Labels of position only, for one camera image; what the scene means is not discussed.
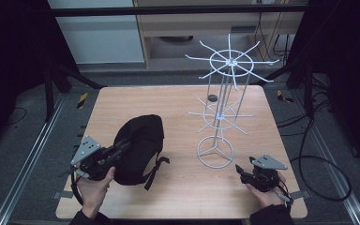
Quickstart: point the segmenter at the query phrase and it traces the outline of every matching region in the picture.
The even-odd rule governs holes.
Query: white cabinet
[[[51,8],[133,7],[132,0],[49,0],[49,4]],[[144,63],[134,15],[57,17],[56,20],[79,66]]]

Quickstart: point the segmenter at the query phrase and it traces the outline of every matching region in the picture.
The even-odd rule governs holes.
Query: aluminum frame rail
[[[54,107],[54,114],[52,115],[51,120],[45,123],[39,135],[37,136],[37,140],[35,141],[31,152],[28,154],[28,158],[24,162],[24,165],[22,166],[22,169],[19,172],[16,181],[11,187],[11,190],[6,196],[4,202],[0,206],[0,225],[5,225],[8,223],[11,213],[13,212],[17,201],[20,199],[32,171],[37,165],[40,153],[42,152],[42,149],[45,146],[45,143],[53,130],[58,115],[63,108],[66,96],[67,94],[59,94]]]

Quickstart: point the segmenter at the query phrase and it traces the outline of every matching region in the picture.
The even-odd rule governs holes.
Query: backpack strap
[[[154,181],[154,178],[155,178],[155,175],[157,173],[157,170],[159,169],[160,167],[160,164],[162,162],[166,162],[168,164],[171,164],[171,161],[167,158],[167,157],[160,157],[158,158],[159,156],[159,153],[157,153],[157,158],[156,158],[156,165],[154,166],[154,168],[151,170],[151,172],[149,172],[148,174],[144,175],[142,177],[143,181],[146,182],[144,188],[146,190],[149,190],[151,185],[153,184],[153,181]]]

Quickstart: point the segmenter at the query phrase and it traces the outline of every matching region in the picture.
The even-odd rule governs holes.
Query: black pole
[[[124,16],[154,14],[194,13],[245,13],[245,12],[297,12],[313,9],[310,4],[283,5],[223,5],[223,6],[176,6],[176,7],[96,7],[96,8],[54,8],[50,10],[26,9],[24,12],[39,16]]]

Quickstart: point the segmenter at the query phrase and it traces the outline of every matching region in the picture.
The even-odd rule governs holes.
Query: black cable
[[[268,52],[267,43],[265,42],[265,37],[264,37],[264,34],[263,34],[263,29],[262,29],[262,13],[260,13],[260,16],[259,16],[259,26],[256,27],[256,28],[259,28],[260,34],[262,35],[262,43],[264,44],[265,52],[267,53],[267,56],[268,56],[271,60],[276,61],[276,59],[273,59],[273,58],[271,57],[270,53]]]
[[[302,144],[300,146],[300,151],[299,151],[299,157],[295,157],[293,159],[291,159],[291,162],[295,161],[298,159],[298,162],[299,162],[299,172],[300,172],[300,176],[304,182],[304,184],[306,185],[306,187],[311,190],[314,194],[316,194],[317,196],[323,198],[323,199],[326,199],[328,201],[332,201],[332,202],[342,202],[344,200],[346,200],[347,198],[350,197],[352,191],[353,191],[353,188],[352,188],[352,184],[350,182],[350,179],[348,178],[348,176],[337,166],[335,165],[333,162],[325,159],[325,158],[322,158],[322,157],[316,157],[316,156],[303,156],[303,148],[304,148],[304,144],[306,142],[306,137],[307,137],[307,134],[308,134],[308,131],[311,129],[312,127],[312,124],[313,124],[314,120],[310,120],[308,122],[308,125],[306,127],[306,131],[305,131],[305,134],[303,136],[303,139],[302,139]],[[309,184],[308,182],[306,181],[306,178],[303,174],[303,170],[302,170],[302,158],[315,158],[315,159],[318,159],[318,160],[323,160],[327,163],[329,163],[330,165],[334,166],[343,176],[344,178],[346,179],[347,181],[347,185],[348,185],[348,188],[349,188],[349,191],[347,192],[347,194],[344,196],[344,197],[341,197],[341,198],[332,198],[332,197],[327,197],[327,196],[324,196],[323,194],[319,193],[318,191],[316,191],[315,189],[313,189]]]
[[[27,115],[27,110],[23,107],[16,107],[14,108],[15,110],[23,110],[24,111],[24,115],[22,116],[22,118],[14,121],[14,122],[11,122],[11,123],[8,123],[8,124],[5,124],[5,126],[11,126],[11,125],[14,125],[14,124],[17,124],[19,123],[20,121],[22,121],[24,119],[24,117]]]

